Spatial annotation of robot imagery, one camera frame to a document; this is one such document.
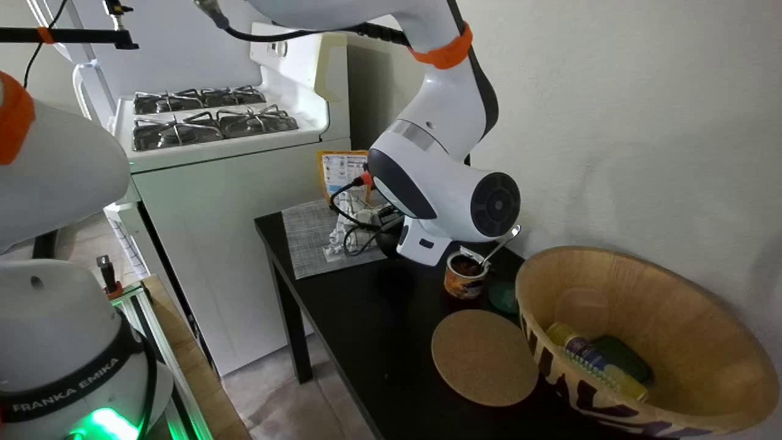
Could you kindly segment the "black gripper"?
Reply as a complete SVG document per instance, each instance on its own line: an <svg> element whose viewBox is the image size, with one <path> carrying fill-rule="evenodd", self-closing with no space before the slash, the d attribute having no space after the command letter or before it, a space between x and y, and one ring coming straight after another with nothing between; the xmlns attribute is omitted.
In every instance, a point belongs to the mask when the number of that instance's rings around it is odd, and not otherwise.
<svg viewBox="0 0 782 440"><path fill-rule="evenodd" d="M437 266L451 237L433 220L405 218L395 251L408 261Z"/></svg>

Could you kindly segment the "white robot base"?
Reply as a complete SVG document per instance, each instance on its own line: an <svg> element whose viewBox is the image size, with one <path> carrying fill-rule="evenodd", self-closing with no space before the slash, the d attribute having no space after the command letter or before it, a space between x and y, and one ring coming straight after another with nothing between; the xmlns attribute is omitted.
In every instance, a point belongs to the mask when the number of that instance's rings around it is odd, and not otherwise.
<svg viewBox="0 0 782 440"><path fill-rule="evenodd" d="M89 218L123 196L128 161L100 124L0 73L0 246ZM145 440L170 380L156 349L56 257L0 261L1 440Z"/></svg>

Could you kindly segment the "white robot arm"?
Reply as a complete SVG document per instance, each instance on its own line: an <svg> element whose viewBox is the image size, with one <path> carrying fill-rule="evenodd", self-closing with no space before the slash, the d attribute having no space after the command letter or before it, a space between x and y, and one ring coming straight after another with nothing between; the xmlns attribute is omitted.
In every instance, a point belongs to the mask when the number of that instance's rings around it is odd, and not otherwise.
<svg viewBox="0 0 782 440"><path fill-rule="evenodd" d="M496 92L474 53L457 0L248 0L286 39L315 33L383 34L424 66L414 97L376 138L368 174L402 213L395 251L434 266L451 243L505 237L519 189L503 172L467 163L499 121Z"/></svg>

